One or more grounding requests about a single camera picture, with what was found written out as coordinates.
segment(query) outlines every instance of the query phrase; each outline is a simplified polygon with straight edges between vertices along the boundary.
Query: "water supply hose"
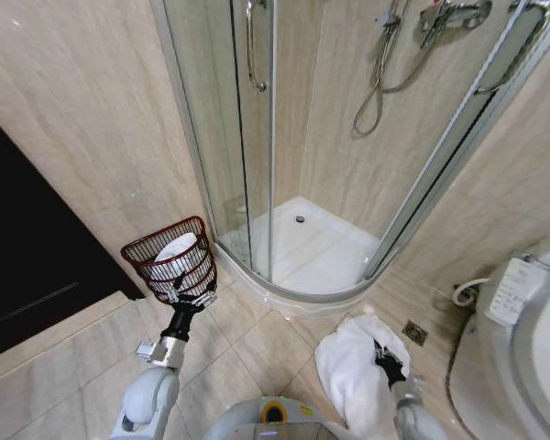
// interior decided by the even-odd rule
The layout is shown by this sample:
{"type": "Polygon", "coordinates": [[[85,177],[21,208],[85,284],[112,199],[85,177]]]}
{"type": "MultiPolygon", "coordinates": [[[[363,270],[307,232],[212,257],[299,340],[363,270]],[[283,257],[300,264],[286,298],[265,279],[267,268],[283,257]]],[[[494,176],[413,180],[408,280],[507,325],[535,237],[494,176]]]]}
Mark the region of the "water supply hose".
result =
{"type": "Polygon", "coordinates": [[[467,282],[459,285],[455,289],[455,291],[452,292],[452,302],[456,305],[459,305],[460,307],[470,306],[475,301],[475,298],[472,295],[469,295],[464,300],[461,300],[459,298],[460,293],[462,293],[464,290],[468,289],[469,287],[476,286],[478,284],[484,284],[487,281],[489,281],[489,278],[477,278],[475,280],[467,281],[467,282]]]}

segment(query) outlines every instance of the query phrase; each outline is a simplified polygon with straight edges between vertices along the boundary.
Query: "yellow ring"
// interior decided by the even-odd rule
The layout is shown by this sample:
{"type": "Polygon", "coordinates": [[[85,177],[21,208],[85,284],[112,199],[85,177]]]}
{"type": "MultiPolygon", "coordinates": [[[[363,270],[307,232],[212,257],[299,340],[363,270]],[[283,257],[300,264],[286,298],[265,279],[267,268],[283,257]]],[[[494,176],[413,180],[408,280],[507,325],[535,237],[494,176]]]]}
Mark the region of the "yellow ring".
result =
{"type": "Polygon", "coordinates": [[[263,406],[263,411],[260,415],[260,421],[263,424],[267,424],[267,413],[271,408],[277,408],[279,411],[281,411],[281,422],[285,423],[287,422],[287,411],[285,411],[285,407],[280,401],[268,401],[265,403],[265,406],[263,406]]]}

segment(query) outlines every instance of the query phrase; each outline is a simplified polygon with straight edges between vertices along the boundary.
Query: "floor drain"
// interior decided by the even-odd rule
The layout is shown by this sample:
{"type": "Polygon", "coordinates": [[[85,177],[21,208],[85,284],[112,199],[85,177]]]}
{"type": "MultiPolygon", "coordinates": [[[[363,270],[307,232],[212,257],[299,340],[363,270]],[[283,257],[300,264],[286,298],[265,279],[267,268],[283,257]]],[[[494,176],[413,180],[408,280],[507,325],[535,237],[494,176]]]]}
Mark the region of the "floor drain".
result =
{"type": "Polygon", "coordinates": [[[418,324],[409,320],[405,325],[405,328],[403,328],[403,334],[409,337],[420,347],[424,345],[425,339],[428,337],[428,332],[423,330],[418,324]]]}

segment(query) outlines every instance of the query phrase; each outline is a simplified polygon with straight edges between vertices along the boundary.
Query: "door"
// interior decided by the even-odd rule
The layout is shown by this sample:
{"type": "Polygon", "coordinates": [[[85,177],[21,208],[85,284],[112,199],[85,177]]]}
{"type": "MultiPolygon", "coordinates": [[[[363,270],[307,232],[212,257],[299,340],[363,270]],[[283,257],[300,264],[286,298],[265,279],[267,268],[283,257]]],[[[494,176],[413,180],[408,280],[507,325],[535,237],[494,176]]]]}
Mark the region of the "door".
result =
{"type": "Polygon", "coordinates": [[[0,128],[0,353],[116,291],[143,297],[0,128]]]}

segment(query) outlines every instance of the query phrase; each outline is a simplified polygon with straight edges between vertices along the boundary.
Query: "white towel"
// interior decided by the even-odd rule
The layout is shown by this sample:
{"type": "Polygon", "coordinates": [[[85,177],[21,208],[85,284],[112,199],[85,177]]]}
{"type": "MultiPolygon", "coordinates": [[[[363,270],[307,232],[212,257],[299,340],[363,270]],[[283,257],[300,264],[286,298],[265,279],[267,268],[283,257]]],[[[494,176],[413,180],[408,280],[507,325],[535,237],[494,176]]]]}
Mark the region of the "white towel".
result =
{"type": "Polygon", "coordinates": [[[405,344],[374,314],[338,326],[315,350],[318,375],[328,398],[348,429],[363,440],[396,439],[395,402],[387,375],[375,365],[375,344],[387,347],[403,362],[408,376],[410,355],[405,344]]]}
{"type": "MultiPolygon", "coordinates": [[[[188,232],[182,236],[178,236],[165,246],[155,258],[155,262],[163,261],[164,259],[172,259],[173,257],[185,252],[195,244],[197,237],[194,233],[188,232]]],[[[182,269],[193,268],[199,261],[197,260],[199,252],[191,252],[188,255],[177,258],[166,264],[159,264],[153,269],[153,280],[170,280],[182,274],[182,269]]],[[[191,287],[192,282],[185,280],[181,285],[183,288],[191,287]]],[[[173,296],[173,286],[168,282],[155,283],[156,290],[167,293],[170,297],[173,296]]]]}

